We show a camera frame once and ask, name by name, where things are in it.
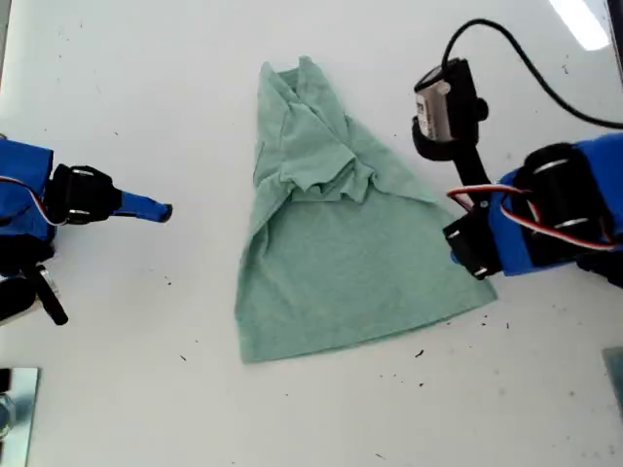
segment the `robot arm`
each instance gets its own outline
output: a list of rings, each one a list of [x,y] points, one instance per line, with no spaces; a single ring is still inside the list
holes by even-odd
[[[623,128],[567,104],[502,26],[486,19],[466,23],[451,39],[441,66],[416,85],[418,114],[413,121],[420,154],[454,162],[465,185],[448,192],[468,211],[444,229],[453,258],[478,279],[499,271],[518,275],[578,262],[623,284],[617,252],[623,234],[623,134],[547,146],[491,184],[476,150],[478,124],[488,117],[487,103],[476,94],[467,60],[449,59],[458,36],[474,24],[501,32],[548,95],[575,117]]]
[[[60,164],[51,178],[53,152],[0,140],[0,324],[38,302],[57,325],[68,320],[42,262],[55,250],[57,228],[110,216],[164,223],[162,204],[117,189],[112,178],[88,166]]]

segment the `folded t-shirt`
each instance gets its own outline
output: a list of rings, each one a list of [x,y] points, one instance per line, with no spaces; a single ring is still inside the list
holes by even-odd
[[[307,57],[262,68],[254,185],[236,304],[244,362],[391,336],[495,299],[452,262],[452,217]]]

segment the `black mount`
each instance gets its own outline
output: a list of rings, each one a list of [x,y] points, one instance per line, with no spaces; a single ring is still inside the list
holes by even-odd
[[[623,251],[586,255],[577,261],[580,269],[601,275],[607,281],[623,288]]]
[[[60,164],[46,189],[45,204],[55,223],[105,221],[122,205],[113,179],[92,167]]]
[[[487,102],[478,97],[464,59],[436,67],[415,86],[418,115],[413,118],[413,141],[420,155],[436,162],[452,161],[463,185],[491,183],[476,145],[478,124],[489,116]],[[478,279],[501,270],[489,227],[489,193],[470,194],[474,208],[444,229],[457,261]]]

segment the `black cable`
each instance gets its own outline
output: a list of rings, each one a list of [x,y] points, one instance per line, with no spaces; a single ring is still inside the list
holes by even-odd
[[[540,84],[540,86],[543,88],[543,90],[547,93],[547,95],[549,95],[552,99],[554,99],[554,101],[560,105],[563,109],[565,109],[567,112],[569,112],[570,114],[572,114],[574,117],[583,120],[584,122],[587,122],[589,124],[593,124],[593,125],[597,125],[597,126],[603,126],[606,128],[613,128],[613,129],[623,129],[623,123],[619,123],[619,122],[611,122],[609,120],[602,120],[602,119],[598,119],[595,117],[591,117],[590,115],[586,115],[583,112],[580,112],[579,110],[577,110],[576,108],[574,108],[573,106],[571,106],[570,104],[568,104],[564,99],[562,99],[545,81],[545,79],[541,76],[541,74],[538,72],[538,70],[536,69],[536,67],[532,64],[531,60],[528,58],[528,56],[526,55],[526,53],[524,52],[524,50],[522,49],[522,47],[519,45],[519,43],[517,42],[517,40],[513,37],[513,35],[508,31],[508,29],[506,29],[504,26],[488,20],[488,19],[483,19],[483,18],[476,18],[473,19],[471,21],[468,21],[467,23],[465,23],[463,26],[461,26],[457,32],[455,32],[452,36],[452,38],[450,39],[450,42],[448,43],[448,46],[446,46],[446,50],[444,51],[444,56],[441,60],[441,67],[442,69],[446,69],[446,67],[448,66],[448,60],[450,58],[450,52],[452,51],[452,47],[455,45],[455,42],[457,41],[458,37],[465,32],[466,29],[470,28],[471,26],[474,26],[476,24],[482,25],[482,26],[488,26],[492,29],[495,29],[497,32],[501,33],[508,42],[510,42],[510,45],[513,46],[513,49],[515,49],[515,52],[517,53],[517,55],[521,58],[521,60],[524,62],[524,64],[528,67],[528,69],[530,70],[530,72],[532,73],[532,75],[534,76],[534,78],[538,81],[538,83]]]

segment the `white surface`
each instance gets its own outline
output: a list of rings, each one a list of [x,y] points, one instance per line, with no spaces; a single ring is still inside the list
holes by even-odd
[[[412,87],[467,19],[501,21],[563,96],[623,120],[612,50],[584,52],[547,0],[14,3],[2,132],[175,205],[166,226],[63,229],[50,269],[69,324],[31,313],[0,330],[2,366],[43,369],[31,467],[621,465],[600,352],[623,344],[623,292],[574,267],[497,277],[499,301],[450,326],[278,363],[238,357],[261,63],[313,57],[441,192],[458,178],[416,154]],[[555,107],[494,32],[470,31],[456,52],[492,109],[491,175],[601,132]]]
[[[607,28],[600,24],[585,0],[549,0],[549,3],[584,49],[598,51],[610,44]]]

